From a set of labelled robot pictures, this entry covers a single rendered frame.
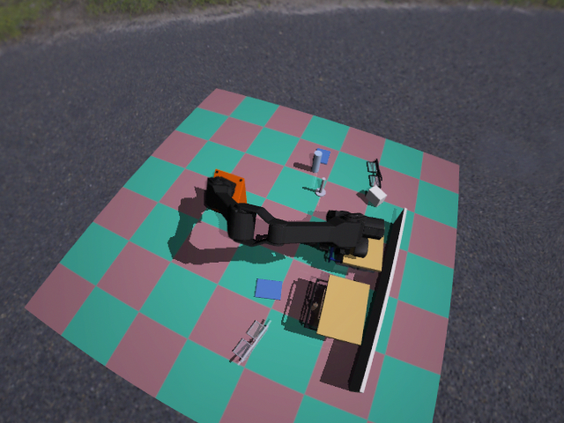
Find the blue flat slab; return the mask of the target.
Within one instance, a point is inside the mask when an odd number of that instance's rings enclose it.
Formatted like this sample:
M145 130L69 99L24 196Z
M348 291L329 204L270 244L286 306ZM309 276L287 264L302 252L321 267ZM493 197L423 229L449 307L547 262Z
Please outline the blue flat slab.
M256 297L272 300L280 300L283 281L257 279Z
M327 165L328 158L329 158L329 156L330 156L330 151L326 151L326 150L319 149L319 148L317 148L316 150L317 150L317 151L320 151L320 152L322 153L321 164Z

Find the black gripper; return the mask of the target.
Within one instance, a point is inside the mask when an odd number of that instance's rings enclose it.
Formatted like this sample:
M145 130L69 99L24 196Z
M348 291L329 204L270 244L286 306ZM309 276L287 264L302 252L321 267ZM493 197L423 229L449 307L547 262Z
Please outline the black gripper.
M369 239L366 237L361 237L360 244L355 246L355 250L353 252L354 256L364 258L367 256L368 253L368 242ZM317 242L318 243L318 242ZM309 245L312 247L316 247L317 243L305 243L305 245ZM330 247L336 248L334 251L334 255L349 255L350 249L339 248L331 242L320 242L319 249L324 250L327 254Z

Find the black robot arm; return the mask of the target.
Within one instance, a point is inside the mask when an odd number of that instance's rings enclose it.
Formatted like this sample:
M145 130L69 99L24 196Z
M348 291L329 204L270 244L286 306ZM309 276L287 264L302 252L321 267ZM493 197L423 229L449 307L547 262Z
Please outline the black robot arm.
M360 244L361 237L380 240L384 236L384 219L362 213L331 211L326 222L285 221L274 218L263 207L236 203L232 196L236 183L227 178L207 178L205 203L218 209L227 220L228 236L234 242L255 247L269 244L280 247L287 243L331 242L339 248L350 249ZM268 237L255 240L256 215L269 224Z

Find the light grey flat panel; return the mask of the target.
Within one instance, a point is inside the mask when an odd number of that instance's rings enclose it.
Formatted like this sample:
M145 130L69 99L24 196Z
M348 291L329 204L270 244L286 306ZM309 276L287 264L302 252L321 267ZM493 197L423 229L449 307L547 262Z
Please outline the light grey flat panel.
M349 389L349 391L352 392L364 393L366 388L368 373L370 372L372 365L375 348L377 346L390 294L390 286L392 284L397 265L398 252L404 231L406 210L406 208L402 210L391 230L390 241L382 268L375 302L369 318L366 336L363 340L357 366L352 376Z

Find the grey cylinder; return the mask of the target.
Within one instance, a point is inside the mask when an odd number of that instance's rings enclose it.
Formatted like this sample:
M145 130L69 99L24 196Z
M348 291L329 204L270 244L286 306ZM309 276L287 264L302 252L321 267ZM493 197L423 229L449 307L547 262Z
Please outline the grey cylinder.
M322 157L322 153L320 151L316 151L312 165L312 172L317 173L319 171L319 167L321 165L321 160L322 160L321 157Z

